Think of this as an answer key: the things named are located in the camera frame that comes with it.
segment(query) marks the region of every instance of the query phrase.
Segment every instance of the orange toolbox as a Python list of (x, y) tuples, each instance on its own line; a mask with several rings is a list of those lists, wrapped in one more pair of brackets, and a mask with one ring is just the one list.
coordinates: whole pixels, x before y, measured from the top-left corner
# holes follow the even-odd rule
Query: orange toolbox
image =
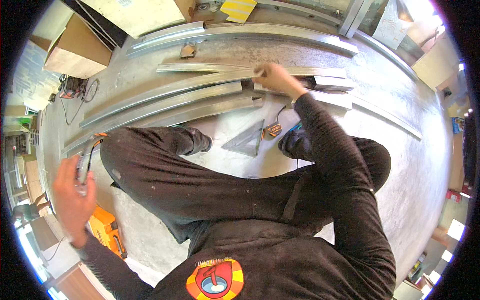
[(120, 242), (117, 221), (115, 221), (115, 217), (111, 213), (97, 205), (88, 223), (93, 235), (102, 245), (112, 250), (122, 259), (127, 258), (127, 252)]

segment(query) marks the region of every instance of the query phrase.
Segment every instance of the leg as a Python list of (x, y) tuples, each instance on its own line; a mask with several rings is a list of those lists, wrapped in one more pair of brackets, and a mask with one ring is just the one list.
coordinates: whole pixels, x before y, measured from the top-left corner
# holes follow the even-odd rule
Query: leg
[[(351, 137), (360, 150), (372, 178), (374, 191), (377, 192), (390, 174), (392, 160), (388, 150), (379, 143), (358, 137)], [(310, 142), (303, 129), (288, 131), (278, 142), (282, 153), (293, 159), (312, 161)]]
[(117, 185), (162, 219), (178, 242), (202, 220), (278, 220), (299, 173), (242, 179), (178, 156), (206, 149), (207, 141), (194, 128), (120, 128), (104, 139), (101, 159)]
[[(377, 192), (386, 182), (390, 173), (390, 154), (385, 147), (373, 140), (351, 138), (367, 164), (374, 192)], [(305, 131), (301, 128), (288, 131), (278, 143), (278, 148), (285, 156), (307, 161), (312, 161), (310, 147)], [(333, 221), (330, 203), (319, 201), (319, 195), (325, 195), (324, 198), (327, 198), (329, 194), (328, 187), (322, 185), (318, 180), (319, 173), (321, 173), (321, 166), (316, 164), (305, 168), (305, 182), (297, 191), (298, 199), (294, 204), (294, 212), (289, 218), (291, 223), (305, 228), (311, 234), (316, 234), (324, 225)]]
[(38, 196), (36, 199), (35, 199), (35, 202), (33, 204), (35, 205), (38, 205), (38, 203), (47, 196), (47, 192), (41, 194), (40, 196)]

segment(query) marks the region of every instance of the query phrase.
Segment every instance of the metal channel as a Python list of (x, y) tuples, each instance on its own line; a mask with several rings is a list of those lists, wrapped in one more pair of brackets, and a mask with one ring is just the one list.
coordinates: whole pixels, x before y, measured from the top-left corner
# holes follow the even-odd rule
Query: metal channel
[(214, 85), (211, 87), (206, 87), (203, 89), (191, 91), (188, 93), (180, 94), (177, 96), (173, 96), (171, 98), (152, 103), (142, 108), (128, 111), (122, 115), (119, 115), (117, 118), (114, 118), (110, 122), (107, 122), (107, 123), (101, 124), (100, 126), (95, 127), (94, 130), (90, 130), (88, 133), (86, 133), (82, 137), (64, 146), (64, 148), (61, 151), (61, 154), (66, 153), (82, 145), (83, 143), (86, 143), (89, 140), (89, 138), (96, 132), (108, 132), (115, 128), (131, 123), (135, 120), (146, 118), (148, 116), (158, 114), (162, 111), (183, 106), (200, 99), (214, 97), (214, 96), (222, 96), (222, 95), (233, 94), (233, 93), (240, 93), (240, 92), (242, 92), (240, 81), (232, 82), (228, 84), (219, 84), (219, 85)]
[(350, 25), (350, 28), (348, 29), (347, 33), (345, 34), (345, 37), (352, 38), (352, 36), (355, 34), (355, 31), (358, 29), (360, 26), (361, 21), (363, 21), (363, 18), (365, 18), (365, 15), (367, 14), (368, 9), (370, 8), (370, 5), (373, 1), (372, 0), (365, 0), (362, 5), (360, 6), (359, 12), (355, 16), (355, 18), (352, 21), (352, 24)]
[[(287, 67), (286, 69), (290, 73), (290, 75), (293, 75), (293, 76), (312, 76), (312, 75), (331, 76), (332, 74), (343, 76), (343, 74), (345, 74), (345, 77), (346, 77), (346, 73), (344, 69), (336, 69), (336, 68), (324, 69), (324, 68), (316, 68), (316, 67)], [(146, 101), (150, 101), (160, 97), (165, 97), (178, 92), (193, 90), (202, 86), (250, 79), (255, 76), (256, 75), (253, 73), (253, 69), (245, 69), (245, 70), (238, 70), (238, 71), (231, 71), (231, 72), (219, 72), (219, 73), (201, 75), (201, 76), (173, 82), (171, 84), (159, 86), (149, 91), (138, 94), (134, 97), (127, 98), (123, 101), (120, 101), (119, 103), (114, 104), (100, 111), (99, 113), (96, 113), (95, 115), (84, 119), (82, 122), (80, 122), (80, 127), (85, 127), (88, 124), (96, 122), (106, 116), (118, 113), (124, 109), (139, 105)]]
[(132, 42), (132, 49), (158, 42), (172, 36), (181, 36), (188, 33), (199, 33), (204, 31), (205, 23), (203, 21), (192, 22), (182, 25), (173, 26), (167, 29), (158, 30), (140, 37)]
[(350, 29), (353, 20), (357, 16), (361, 5), (364, 3), (364, 0), (351, 0), (347, 8), (347, 15), (343, 21), (343, 24), (338, 29), (338, 33), (341, 35), (346, 35), (347, 31)]
[(180, 63), (161, 63), (158, 65), (156, 72), (230, 72), (237, 70), (251, 69), (250, 67), (239, 65), (225, 65), (215, 63), (202, 62), (180, 62)]
[(335, 78), (327, 76), (314, 76), (314, 90), (330, 90), (330, 91), (351, 91), (357, 85), (348, 78)]
[(301, 7), (301, 6), (290, 4), (290, 3), (284, 3), (284, 2), (272, 1), (272, 0), (257, 0), (256, 7), (274, 9), (280, 12), (288, 12), (291, 14), (300, 15), (302, 17), (307, 17), (311, 20), (318, 20), (333, 26), (341, 23), (339, 19), (329, 16), (328, 14), (314, 11), (309, 8)]
[[(240, 97), (234, 98), (231, 100), (223, 101), (221, 99), (216, 99), (214, 101), (201, 101), (192, 105), (187, 105), (180, 107), (174, 110), (167, 110), (158, 115), (155, 115), (155, 120), (150, 120), (149, 117), (147, 121), (134, 122), (133, 127), (145, 128), (145, 127), (155, 127), (155, 126), (173, 126), (181, 123), (185, 123), (191, 120), (196, 120), (199, 118), (214, 116), (222, 114), (225, 112), (230, 112), (234, 110), (239, 110), (243, 108), (253, 108), (253, 107), (262, 107), (262, 99), (253, 100), (252, 97)], [(95, 147), (95, 151), (100, 150), (102, 144)], [(67, 151), (62, 152), (62, 155), (65, 157), (71, 157), (75, 154), (80, 154), (77, 148), (72, 150), (76, 151)]]
[(409, 133), (415, 135), (416, 137), (418, 137), (419, 139), (422, 139), (423, 138), (423, 135), (416, 129), (414, 129), (413, 127), (411, 127), (410, 125), (408, 125), (407, 123), (405, 123), (404, 121), (400, 120), (399, 118), (395, 117), (394, 115), (392, 115), (391, 113), (383, 110), (382, 108), (376, 106), (376, 105), (373, 105), (372, 103), (370, 102), (367, 102), (357, 96), (353, 96), (353, 104), (355, 105), (358, 105), (366, 110), (369, 110), (371, 112), (373, 112), (374, 114), (377, 114), (381, 117), (384, 117), (385, 119), (395, 123), (396, 125), (402, 127), (403, 129), (405, 129), (406, 131), (408, 131)]
[(353, 37), (385, 56), (397, 67), (399, 67), (406, 75), (408, 75), (413, 81), (418, 81), (419, 77), (417, 76), (415, 71), (412, 70), (409, 65), (407, 65), (400, 57), (398, 57), (398, 55), (393, 53), (393, 51), (387, 48), (384, 44), (380, 43), (373, 37), (360, 30), (357, 30)]
[[(253, 86), (253, 90), (254, 91), (259, 91), (259, 92), (266, 92), (266, 93), (286, 96), (286, 94), (282, 93), (282, 92), (270, 91), (270, 90), (264, 88), (261, 84), (255, 84)], [(341, 108), (345, 108), (347, 110), (352, 110), (353, 109), (352, 101), (350, 100), (350, 98), (352, 96), (350, 96), (350, 95), (345, 95), (344, 93), (329, 94), (329, 93), (324, 93), (324, 92), (320, 92), (320, 91), (313, 91), (313, 90), (310, 90), (309, 94), (312, 95), (312, 97), (317, 101), (332, 104), (332, 105), (335, 105), (335, 106), (338, 106), (338, 107), (341, 107)]]
[(339, 51), (348, 56), (358, 54), (355, 45), (340, 41), (337, 36), (323, 34), (318, 31), (278, 24), (245, 23), (239, 26), (221, 26), (206, 28), (200, 33), (189, 33), (181, 36), (171, 36), (155, 43), (128, 49), (127, 56), (134, 57), (149, 51), (171, 47), (185, 42), (197, 42), (205, 39), (224, 38), (263, 38), (297, 40)]

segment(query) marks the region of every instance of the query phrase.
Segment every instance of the cable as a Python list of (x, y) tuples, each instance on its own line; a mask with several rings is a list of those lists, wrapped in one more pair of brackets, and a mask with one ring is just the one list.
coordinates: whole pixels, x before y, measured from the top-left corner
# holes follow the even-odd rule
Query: cable
[[(71, 76), (68, 76), (65, 75), (65, 74), (62, 74), (60, 76), (60, 87), (62, 89), (62, 91), (64, 92), (64, 94), (67, 95), (66, 91), (65, 91), (65, 85), (66, 85), (66, 82), (68, 81), (68, 79), (71, 78)], [(92, 88), (92, 86), (96, 83), (96, 88), (95, 88), (95, 91), (93, 93), (93, 96), (90, 100), (86, 101), (86, 97), (88, 95), (88, 93), (90, 92), (90, 89)], [(75, 117), (78, 115), (78, 112), (80, 111), (80, 108), (82, 107), (82, 104), (83, 103), (90, 103), (92, 102), (93, 98), (95, 97), (95, 94), (98, 90), (98, 86), (100, 85), (100, 81), (97, 79), (95, 79), (92, 84), (88, 87), (88, 90), (86, 91), (85, 95), (82, 96), (82, 99), (81, 99), (81, 103), (80, 103), (80, 106), (78, 107), (77, 109), (77, 112), (75, 113), (75, 115), (73, 116), (73, 118), (70, 120), (70, 122), (68, 122), (68, 119), (67, 119), (67, 110), (65, 109), (65, 104), (63, 103), (63, 99), (60, 97), (60, 102), (61, 102), (61, 105), (63, 106), (63, 112), (65, 113), (65, 122), (67, 123), (68, 126), (71, 125), (71, 123), (73, 122), (73, 120), (75, 119)]]
[(57, 254), (57, 250), (59, 249), (60, 247), (60, 243), (63, 241), (64, 238), (66, 238), (67, 236), (63, 236), (63, 238), (61, 238), (61, 240), (59, 241), (59, 245), (57, 246), (57, 248), (55, 249), (55, 252), (53, 253), (52, 257), (50, 257), (49, 259), (47, 259), (47, 262), (51, 261), (53, 259), (53, 257), (55, 256), (55, 254)]

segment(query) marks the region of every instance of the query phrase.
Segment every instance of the cardboard box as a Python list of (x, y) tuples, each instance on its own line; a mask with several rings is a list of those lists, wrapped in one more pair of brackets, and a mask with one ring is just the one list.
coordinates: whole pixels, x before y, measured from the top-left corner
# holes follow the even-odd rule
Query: cardboard box
[(112, 53), (77, 16), (48, 52), (43, 68), (87, 79), (108, 67)]

